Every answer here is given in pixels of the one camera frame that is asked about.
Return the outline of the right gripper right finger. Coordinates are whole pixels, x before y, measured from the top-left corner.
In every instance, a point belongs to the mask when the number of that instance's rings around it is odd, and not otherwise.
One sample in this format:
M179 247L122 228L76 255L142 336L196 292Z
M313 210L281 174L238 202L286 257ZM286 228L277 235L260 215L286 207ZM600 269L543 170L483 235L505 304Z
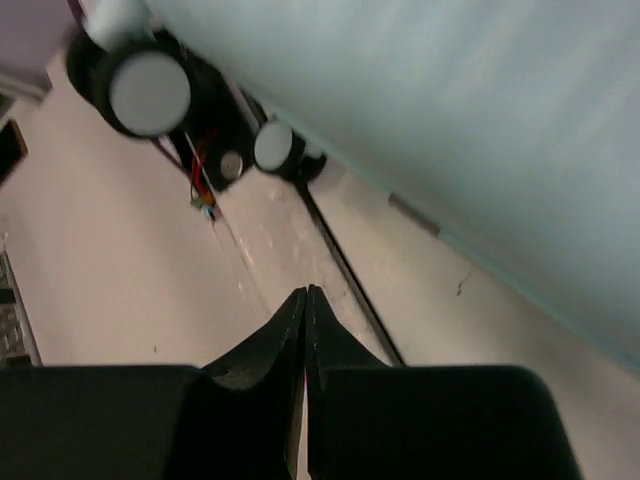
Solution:
M393 367L305 305L308 470L315 479L577 479L549 388L515 365Z

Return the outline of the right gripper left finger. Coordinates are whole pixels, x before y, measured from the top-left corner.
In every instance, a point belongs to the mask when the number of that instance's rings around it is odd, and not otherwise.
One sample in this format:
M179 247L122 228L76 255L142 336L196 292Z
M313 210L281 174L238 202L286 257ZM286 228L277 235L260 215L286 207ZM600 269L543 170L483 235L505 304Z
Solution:
M306 292L203 367L11 367L5 479L292 479Z

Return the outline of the light blue hard-shell suitcase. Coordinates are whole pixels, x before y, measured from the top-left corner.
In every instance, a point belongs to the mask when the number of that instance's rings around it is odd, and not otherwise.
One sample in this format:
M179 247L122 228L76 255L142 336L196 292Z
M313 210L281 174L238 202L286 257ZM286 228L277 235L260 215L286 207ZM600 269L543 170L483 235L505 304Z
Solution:
M81 24L107 52L166 29L638 371L637 2L98 1Z

